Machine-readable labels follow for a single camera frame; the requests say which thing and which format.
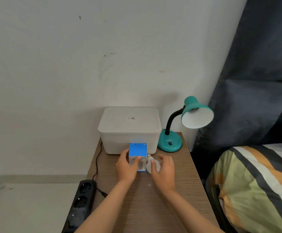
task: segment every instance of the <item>striped bed sheet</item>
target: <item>striped bed sheet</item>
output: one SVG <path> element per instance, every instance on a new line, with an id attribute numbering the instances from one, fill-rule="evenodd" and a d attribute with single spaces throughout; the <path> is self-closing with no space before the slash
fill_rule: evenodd
<path id="1" fill-rule="evenodd" d="M 282 232 L 282 144 L 232 147 L 208 180 L 239 232 Z"/>

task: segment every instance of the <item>light bulb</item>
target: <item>light bulb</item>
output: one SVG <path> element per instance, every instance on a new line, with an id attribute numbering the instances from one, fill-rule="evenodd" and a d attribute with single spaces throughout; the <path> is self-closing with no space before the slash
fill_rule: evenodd
<path id="1" fill-rule="evenodd" d="M 151 174 L 151 160 L 154 160 L 156 163 L 156 170 L 157 172 L 160 171 L 160 163 L 154 159 L 150 154 L 147 155 L 147 164 L 146 164 L 146 171 Z"/>

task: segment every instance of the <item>desk lamp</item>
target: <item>desk lamp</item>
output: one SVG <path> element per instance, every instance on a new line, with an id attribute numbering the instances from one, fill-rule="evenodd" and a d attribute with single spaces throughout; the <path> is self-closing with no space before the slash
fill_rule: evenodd
<path id="1" fill-rule="evenodd" d="M 198 129 L 208 125 L 214 117 L 213 111 L 208 106 L 199 103 L 196 97 L 187 97 L 184 100 L 184 107 L 171 114 L 166 129 L 160 133 L 158 141 L 159 149 L 166 152 L 175 152 L 182 147 L 181 137 L 177 133 L 170 131 L 173 119 L 180 114 L 182 114 L 182 124 L 191 129 Z"/>

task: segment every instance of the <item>black stripe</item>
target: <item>black stripe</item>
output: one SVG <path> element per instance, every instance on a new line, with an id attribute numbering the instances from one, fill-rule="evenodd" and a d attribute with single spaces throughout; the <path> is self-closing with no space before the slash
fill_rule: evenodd
<path id="1" fill-rule="evenodd" d="M 282 158 L 274 150 L 268 149 L 263 145 L 253 145 L 250 147 L 263 154 L 275 168 L 275 170 L 282 172 Z"/>
<path id="2" fill-rule="evenodd" d="M 244 157 L 234 147 L 230 148 L 229 150 L 234 152 L 235 156 L 243 163 L 246 169 L 248 169 L 251 175 L 255 178 L 258 186 L 266 193 L 268 199 L 274 205 L 277 212 L 279 213 L 279 215 L 282 218 L 282 199 L 281 197 L 270 188 L 270 186 L 267 184 L 262 174 L 258 171 L 258 169 L 250 161 L 247 160 L 246 157 Z"/>

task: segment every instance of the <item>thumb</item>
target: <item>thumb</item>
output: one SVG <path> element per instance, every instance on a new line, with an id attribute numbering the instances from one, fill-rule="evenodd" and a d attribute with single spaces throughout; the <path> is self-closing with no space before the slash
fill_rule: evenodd
<path id="1" fill-rule="evenodd" d="M 154 160 L 151 160 L 151 175 L 155 176 L 157 175 L 157 169 L 156 169 L 156 162 Z"/>
<path id="2" fill-rule="evenodd" d="M 142 158 L 141 156 L 136 157 L 136 159 L 134 160 L 134 163 L 132 165 L 137 170 L 138 170 L 138 165 L 139 165 L 139 161 L 141 160 L 141 158 Z"/>

